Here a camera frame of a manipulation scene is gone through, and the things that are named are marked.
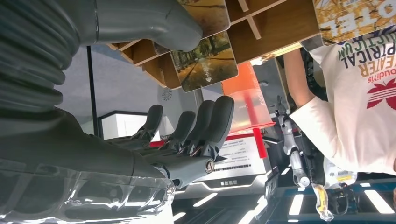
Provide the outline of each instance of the transparent plastic housing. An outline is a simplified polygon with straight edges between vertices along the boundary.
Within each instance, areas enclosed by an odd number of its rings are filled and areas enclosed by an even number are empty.
[[[122,176],[0,159],[0,223],[119,223],[173,202],[170,179]]]
[[[330,222],[334,219],[334,215],[329,211],[329,198],[323,185],[312,183],[313,191],[316,195],[316,211],[320,219]]]

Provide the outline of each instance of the person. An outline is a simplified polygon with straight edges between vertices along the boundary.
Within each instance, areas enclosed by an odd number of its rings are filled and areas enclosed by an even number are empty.
[[[396,209],[396,188],[393,190],[393,207]]]
[[[300,50],[284,55],[291,118],[338,167],[396,175],[396,27],[310,52],[328,102],[309,90]]]

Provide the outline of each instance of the yellow tag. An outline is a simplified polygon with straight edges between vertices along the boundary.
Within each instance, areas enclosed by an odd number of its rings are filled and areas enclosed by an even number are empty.
[[[348,181],[351,179],[352,179],[352,176],[343,176],[343,177],[337,178],[337,181]]]
[[[318,208],[319,211],[324,211],[326,210],[326,195],[325,191],[320,189],[319,191],[319,200],[320,200],[320,206]]]

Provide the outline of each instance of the plastic bag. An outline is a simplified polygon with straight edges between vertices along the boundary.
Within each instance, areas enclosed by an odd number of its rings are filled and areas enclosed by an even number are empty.
[[[329,199],[323,185],[312,183],[313,191],[316,195],[316,211],[320,215],[320,219],[330,222],[334,219],[334,215],[329,211]]]

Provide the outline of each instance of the person's arm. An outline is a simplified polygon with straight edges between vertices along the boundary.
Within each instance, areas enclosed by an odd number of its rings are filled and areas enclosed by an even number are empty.
[[[290,117],[327,158],[333,157],[339,144],[332,107],[309,90],[300,49],[283,58],[289,93],[298,107]]]
[[[297,107],[301,107],[311,101],[315,96],[308,88],[300,49],[286,53],[283,55],[283,59],[289,93]]]

